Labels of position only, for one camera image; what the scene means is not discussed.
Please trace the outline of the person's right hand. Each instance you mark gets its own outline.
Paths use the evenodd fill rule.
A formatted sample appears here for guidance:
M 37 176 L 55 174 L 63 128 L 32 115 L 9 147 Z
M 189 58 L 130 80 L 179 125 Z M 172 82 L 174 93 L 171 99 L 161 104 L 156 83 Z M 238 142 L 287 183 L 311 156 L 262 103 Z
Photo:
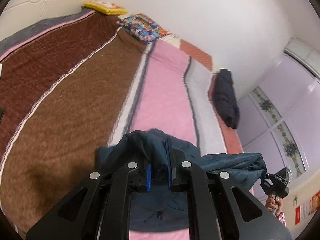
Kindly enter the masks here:
M 266 200 L 265 207 L 271 212 L 274 211 L 274 214 L 278 216 L 283 209 L 283 199 L 276 196 L 275 194 L 269 194 Z

